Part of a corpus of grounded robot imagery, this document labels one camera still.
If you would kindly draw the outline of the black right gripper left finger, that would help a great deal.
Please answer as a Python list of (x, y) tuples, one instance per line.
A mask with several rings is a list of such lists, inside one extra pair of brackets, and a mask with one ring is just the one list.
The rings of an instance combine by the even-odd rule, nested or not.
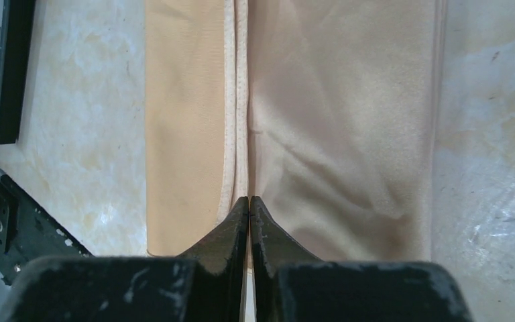
[(13, 283), (0, 321), (238, 321), (249, 200), (177, 256), (48, 256)]

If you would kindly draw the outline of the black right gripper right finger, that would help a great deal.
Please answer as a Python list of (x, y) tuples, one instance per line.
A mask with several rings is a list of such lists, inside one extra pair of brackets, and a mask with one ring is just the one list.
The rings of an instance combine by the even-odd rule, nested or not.
[(458, 284), (431, 262), (330, 262), (249, 206), (258, 321), (471, 321)]

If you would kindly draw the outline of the orange cloth napkin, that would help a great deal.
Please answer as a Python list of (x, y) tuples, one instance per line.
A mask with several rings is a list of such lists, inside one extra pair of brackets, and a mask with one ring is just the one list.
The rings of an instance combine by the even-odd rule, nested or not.
[(147, 251), (239, 197), (326, 260), (428, 260), (445, 1), (146, 1)]

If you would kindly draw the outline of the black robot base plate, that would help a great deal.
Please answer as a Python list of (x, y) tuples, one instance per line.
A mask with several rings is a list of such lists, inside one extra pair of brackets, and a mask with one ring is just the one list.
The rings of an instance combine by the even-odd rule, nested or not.
[(0, 169), (0, 274), (12, 284), (21, 269), (42, 256), (91, 253)]

